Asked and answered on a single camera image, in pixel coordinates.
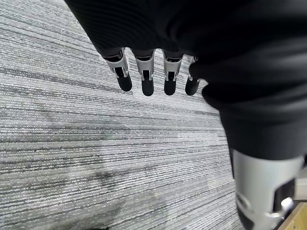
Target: metal joint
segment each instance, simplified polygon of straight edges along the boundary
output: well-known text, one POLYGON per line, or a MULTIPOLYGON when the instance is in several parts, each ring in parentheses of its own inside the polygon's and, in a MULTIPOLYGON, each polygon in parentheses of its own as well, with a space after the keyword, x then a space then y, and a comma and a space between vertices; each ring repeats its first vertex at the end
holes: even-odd
POLYGON ((165 80, 168 81, 169 79, 169 72, 174 72, 174 79, 173 81, 177 80, 177 76, 179 74, 180 71, 180 66, 181 66, 181 61, 182 58, 177 61, 177 62, 172 62, 172 61, 168 61, 167 57, 165 55, 165 53, 163 53, 164 56, 164 75, 165 75, 165 80))
POLYGON ((136 64, 138 66, 138 70, 140 73, 141 80, 144 81, 144 71, 148 70, 149 71, 149 80, 153 80, 153 73, 154 73, 154 52, 151 55, 149 60, 140 60, 137 56, 135 56, 136 64))
POLYGON ((127 60, 126 60, 126 56, 124 53, 124 49, 122 49, 122 54, 121 54, 121 59, 119 61, 108 61, 106 60, 108 66, 110 67, 110 70, 115 73, 116 77, 119 78, 119 75, 116 73, 116 68, 121 68, 124 77, 128 77, 129 73, 128 73, 128 64, 127 64, 127 60))
MULTIPOLYGON (((190 65, 192 65, 195 61, 197 60, 197 57, 192 57, 191 61, 190 61, 190 65)), ((190 81, 193 81, 193 77, 189 74, 188 79, 190 81)))

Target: black fingertip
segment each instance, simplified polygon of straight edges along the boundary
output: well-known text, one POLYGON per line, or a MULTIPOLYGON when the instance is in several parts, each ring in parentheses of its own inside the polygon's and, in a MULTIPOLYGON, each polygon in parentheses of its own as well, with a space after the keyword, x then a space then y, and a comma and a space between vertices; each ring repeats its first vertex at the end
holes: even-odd
POLYGON ((130 75, 128 74, 127 77, 120 77, 117 78, 118 84, 120 86, 120 88, 125 91, 128 92, 131 90, 132 88, 132 82, 131 82, 131 78, 130 75))
POLYGON ((164 92, 166 95, 173 95, 176 91, 176 81, 165 80, 164 81, 164 92))
POLYGON ((198 63, 192 63, 189 66, 189 74, 192 75, 193 77, 199 76, 199 64, 198 63))
POLYGON ((145 96, 151 96, 154 93, 154 81, 145 79, 142 80, 142 91, 145 96))
POLYGON ((187 80, 187 84, 186 84, 186 94, 189 96, 192 96, 196 93, 197 89, 198 89, 198 85, 200 84, 199 81, 197 80, 187 80))

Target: wooden surface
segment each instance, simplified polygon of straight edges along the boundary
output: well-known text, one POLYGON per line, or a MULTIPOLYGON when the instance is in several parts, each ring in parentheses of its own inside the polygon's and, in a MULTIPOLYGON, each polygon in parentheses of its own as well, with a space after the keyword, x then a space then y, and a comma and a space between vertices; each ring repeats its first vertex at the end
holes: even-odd
POLYGON ((278 230, 307 230, 307 203, 299 203, 278 230))

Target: gray carpet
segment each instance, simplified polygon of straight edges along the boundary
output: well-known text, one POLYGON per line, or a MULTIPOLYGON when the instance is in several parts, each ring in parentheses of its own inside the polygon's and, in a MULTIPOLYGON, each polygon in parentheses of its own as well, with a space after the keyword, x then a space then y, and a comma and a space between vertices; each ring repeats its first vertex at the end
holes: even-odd
POLYGON ((2 230, 240 230, 217 111, 163 91, 123 92, 64 2, 0 2, 2 230))

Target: prosthetic hand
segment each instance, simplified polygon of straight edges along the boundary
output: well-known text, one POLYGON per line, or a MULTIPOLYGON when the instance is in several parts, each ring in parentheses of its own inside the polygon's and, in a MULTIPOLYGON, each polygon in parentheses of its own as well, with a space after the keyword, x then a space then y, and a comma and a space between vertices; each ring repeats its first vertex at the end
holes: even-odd
POLYGON ((271 230, 291 209, 307 152, 307 2, 302 0, 66 0, 124 91, 132 88, 124 48, 135 55, 146 96, 154 92, 154 49, 164 54, 172 95, 183 54, 186 93, 199 80, 220 112, 230 148, 239 217, 271 230))

